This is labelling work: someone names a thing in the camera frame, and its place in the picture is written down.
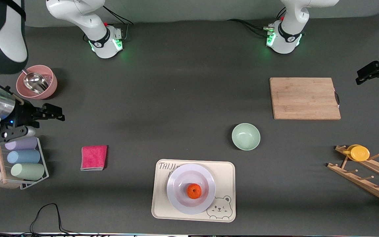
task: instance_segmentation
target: blue cup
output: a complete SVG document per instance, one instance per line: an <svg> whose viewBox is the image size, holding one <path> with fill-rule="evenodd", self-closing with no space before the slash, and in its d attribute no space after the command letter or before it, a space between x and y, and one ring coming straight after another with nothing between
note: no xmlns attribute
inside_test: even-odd
<svg viewBox="0 0 379 237"><path fill-rule="evenodd" d="M39 163L40 152L38 150L15 150L9 152L7 161L11 164Z"/></svg>

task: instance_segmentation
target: tray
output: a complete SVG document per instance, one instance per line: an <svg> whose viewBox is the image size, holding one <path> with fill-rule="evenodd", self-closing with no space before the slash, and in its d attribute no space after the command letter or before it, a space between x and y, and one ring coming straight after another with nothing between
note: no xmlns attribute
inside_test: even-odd
<svg viewBox="0 0 379 237"><path fill-rule="evenodd" d="M176 168L184 164L202 165L209 170L215 179L215 200L206 211L196 215L186 215L179 212L167 199L167 180ZM152 215L158 219L232 222L236 217L235 166L230 162L159 160L156 164Z"/></svg>

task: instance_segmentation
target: gray wall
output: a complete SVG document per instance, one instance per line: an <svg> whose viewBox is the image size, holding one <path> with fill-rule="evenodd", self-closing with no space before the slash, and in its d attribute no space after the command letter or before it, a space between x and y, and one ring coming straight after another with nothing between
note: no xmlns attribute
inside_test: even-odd
<svg viewBox="0 0 379 237"><path fill-rule="evenodd" d="M69 26L53 18L44 0L25 0L27 22L33 27ZM134 22L261 19L275 17L279 0L106 0L105 6ZM95 11L103 21L118 22L105 9ZM358 17L379 14L379 0L340 0L336 6L310 9L311 18Z"/></svg>

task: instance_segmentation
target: bear drawing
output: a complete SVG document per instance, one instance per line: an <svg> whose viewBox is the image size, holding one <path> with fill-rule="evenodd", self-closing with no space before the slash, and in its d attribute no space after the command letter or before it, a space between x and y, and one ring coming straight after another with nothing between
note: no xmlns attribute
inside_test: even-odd
<svg viewBox="0 0 379 237"><path fill-rule="evenodd" d="M229 219L232 216L232 208L230 207L230 197L217 197L212 205L207 209L210 219Z"/></svg>

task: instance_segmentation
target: wooden cutting board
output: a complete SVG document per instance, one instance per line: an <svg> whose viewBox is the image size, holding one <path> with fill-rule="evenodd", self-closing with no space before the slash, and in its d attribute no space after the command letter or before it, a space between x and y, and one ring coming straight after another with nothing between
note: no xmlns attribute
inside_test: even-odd
<svg viewBox="0 0 379 237"><path fill-rule="evenodd" d="M331 78L270 78L274 119L339 120Z"/></svg>

